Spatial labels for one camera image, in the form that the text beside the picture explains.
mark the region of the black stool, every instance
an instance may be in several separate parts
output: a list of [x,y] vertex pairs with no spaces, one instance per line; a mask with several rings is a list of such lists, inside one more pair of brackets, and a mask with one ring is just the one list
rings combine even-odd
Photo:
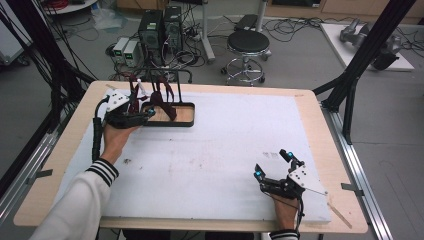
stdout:
[[[227,85],[230,80],[235,79],[242,82],[249,82],[253,86],[254,81],[260,83],[265,82],[265,74],[262,66],[250,57],[263,56],[267,59],[265,53],[269,48],[268,38],[260,32],[250,30],[240,30],[228,36],[227,48],[241,55],[239,58],[233,59],[227,66],[221,69],[222,74],[228,74]],[[239,66],[234,66],[233,63],[240,61]]]

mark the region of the black and white striped sleeve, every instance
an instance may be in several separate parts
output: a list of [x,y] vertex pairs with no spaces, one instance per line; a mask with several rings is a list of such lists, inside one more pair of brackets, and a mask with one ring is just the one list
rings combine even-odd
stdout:
[[299,234],[294,230],[280,230],[269,234],[272,240],[299,240]]
[[108,161],[99,158],[86,170],[98,174],[110,187],[113,181],[119,176],[118,170]]

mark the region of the white board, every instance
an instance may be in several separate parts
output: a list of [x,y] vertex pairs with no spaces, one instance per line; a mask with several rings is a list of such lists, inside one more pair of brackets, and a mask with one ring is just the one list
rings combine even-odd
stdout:
[[[317,175],[293,97],[184,92],[184,101],[195,104],[193,127],[142,127],[130,136],[104,216],[273,220],[272,199],[253,177],[255,164],[269,178],[286,178],[289,165],[278,154],[284,148]],[[91,164],[92,131],[91,124],[56,201]],[[325,196],[303,196],[303,221],[330,221]]]
[[[355,48],[352,43],[340,41],[340,31],[345,29],[347,26],[349,26],[349,24],[342,25],[321,23],[321,28],[324,31],[325,36],[327,37],[328,41],[330,41],[331,46],[345,67],[349,65],[357,51],[357,48]],[[361,28],[362,26],[357,26],[356,33],[358,33]],[[399,59],[392,63],[385,70],[412,71],[414,69],[408,60],[406,60],[400,53],[397,53],[396,56],[399,57]],[[372,70],[374,68],[372,66],[368,66],[368,69]]]

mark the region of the human hand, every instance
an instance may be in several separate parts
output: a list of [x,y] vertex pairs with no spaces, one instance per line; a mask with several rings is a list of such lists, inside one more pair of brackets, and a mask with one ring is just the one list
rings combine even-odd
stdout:
[[100,158],[110,162],[112,165],[121,156],[122,149],[127,143],[130,134],[138,127],[132,127],[128,129],[116,129],[109,124],[103,129],[103,139],[105,148]]
[[271,194],[274,200],[275,213],[279,230],[294,229],[294,220],[296,217],[299,202],[297,199],[288,199]]

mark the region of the black metal frame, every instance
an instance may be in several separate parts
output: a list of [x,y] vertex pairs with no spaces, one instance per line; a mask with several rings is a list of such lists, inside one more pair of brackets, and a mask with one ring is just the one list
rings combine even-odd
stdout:
[[371,29],[364,43],[356,52],[345,71],[336,79],[313,90],[319,95],[332,88],[330,96],[322,101],[322,107],[331,112],[338,112],[339,106],[346,98],[343,120],[343,136],[351,145],[351,126],[356,85],[368,65],[378,56],[383,44],[387,41],[416,0],[391,0]]

